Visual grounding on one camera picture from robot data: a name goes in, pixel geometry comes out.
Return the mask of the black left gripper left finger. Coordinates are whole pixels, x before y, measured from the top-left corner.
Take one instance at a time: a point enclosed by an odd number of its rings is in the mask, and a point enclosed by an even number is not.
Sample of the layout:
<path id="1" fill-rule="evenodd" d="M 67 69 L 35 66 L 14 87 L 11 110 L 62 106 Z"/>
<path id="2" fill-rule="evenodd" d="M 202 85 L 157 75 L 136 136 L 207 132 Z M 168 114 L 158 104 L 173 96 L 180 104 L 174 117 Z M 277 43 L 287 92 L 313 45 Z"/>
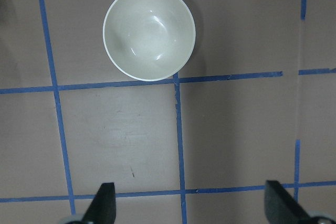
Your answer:
<path id="1" fill-rule="evenodd" d="M 116 192 L 114 183 L 103 183 L 85 212 L 82 223 L 113 224 L 116 220 Z"/>

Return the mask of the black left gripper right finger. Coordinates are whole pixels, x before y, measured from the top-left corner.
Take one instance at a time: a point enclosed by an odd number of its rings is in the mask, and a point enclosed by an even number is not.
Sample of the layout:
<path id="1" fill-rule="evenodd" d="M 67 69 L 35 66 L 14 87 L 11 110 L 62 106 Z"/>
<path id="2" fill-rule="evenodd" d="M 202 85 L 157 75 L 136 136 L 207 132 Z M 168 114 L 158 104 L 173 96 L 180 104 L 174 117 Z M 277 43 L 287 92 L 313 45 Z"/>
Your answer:
<path id="1" fill-rule="evenodd" d="M 335 223 L 327 215 L 307 213 L 276 180 L 265 182 L 264 212 L 271 224 Z"/>

